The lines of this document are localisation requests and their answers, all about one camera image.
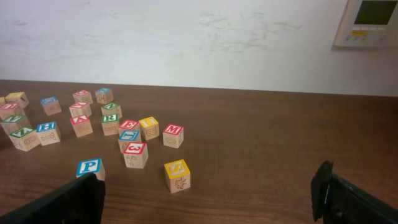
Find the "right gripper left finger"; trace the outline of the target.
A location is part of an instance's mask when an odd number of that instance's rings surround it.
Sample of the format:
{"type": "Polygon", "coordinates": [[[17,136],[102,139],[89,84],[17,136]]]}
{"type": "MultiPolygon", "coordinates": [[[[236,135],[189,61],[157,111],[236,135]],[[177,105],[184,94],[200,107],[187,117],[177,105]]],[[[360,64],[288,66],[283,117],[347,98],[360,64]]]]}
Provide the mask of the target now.
{"type": "Polygon", "coordinates": [[[105,181],[85,174],[1,216],[1,223],[101,223],[105,181]]]}

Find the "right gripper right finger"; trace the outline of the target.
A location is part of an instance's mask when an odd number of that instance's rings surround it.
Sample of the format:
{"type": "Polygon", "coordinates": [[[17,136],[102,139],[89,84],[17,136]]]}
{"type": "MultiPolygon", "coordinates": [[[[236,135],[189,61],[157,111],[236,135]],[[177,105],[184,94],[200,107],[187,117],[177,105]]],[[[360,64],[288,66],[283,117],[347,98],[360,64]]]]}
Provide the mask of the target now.
{"type": "Polygon", "coordinates": [[[397,224],[397,210],[333,172],[324,161],[311,181],[313,220],[324,224],[397,224]]]}

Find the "green V block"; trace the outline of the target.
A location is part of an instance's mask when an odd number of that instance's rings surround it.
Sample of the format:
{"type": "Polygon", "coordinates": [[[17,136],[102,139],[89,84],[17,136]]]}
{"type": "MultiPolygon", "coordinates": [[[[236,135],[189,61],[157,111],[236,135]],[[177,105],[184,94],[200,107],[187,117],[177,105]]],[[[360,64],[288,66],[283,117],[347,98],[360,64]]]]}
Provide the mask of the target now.
{"type": "Polygon", "coordinates": [[[1,121],[1,126],[6,134],[11,134],[21,128],[31,128],[31,124],[26,115],[11,115],[1,121]]]}

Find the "green R block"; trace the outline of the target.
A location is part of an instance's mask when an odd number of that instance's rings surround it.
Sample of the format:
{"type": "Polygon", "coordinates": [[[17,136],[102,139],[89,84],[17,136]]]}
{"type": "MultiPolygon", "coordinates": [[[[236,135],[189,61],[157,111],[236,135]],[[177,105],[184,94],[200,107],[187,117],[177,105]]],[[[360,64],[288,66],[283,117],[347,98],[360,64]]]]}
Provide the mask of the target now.
{"type": "Polygon", "coordinates": [[[105,136],[119,134],[118,114],[106,114],[102,116],[101,124],[105,136]]]}

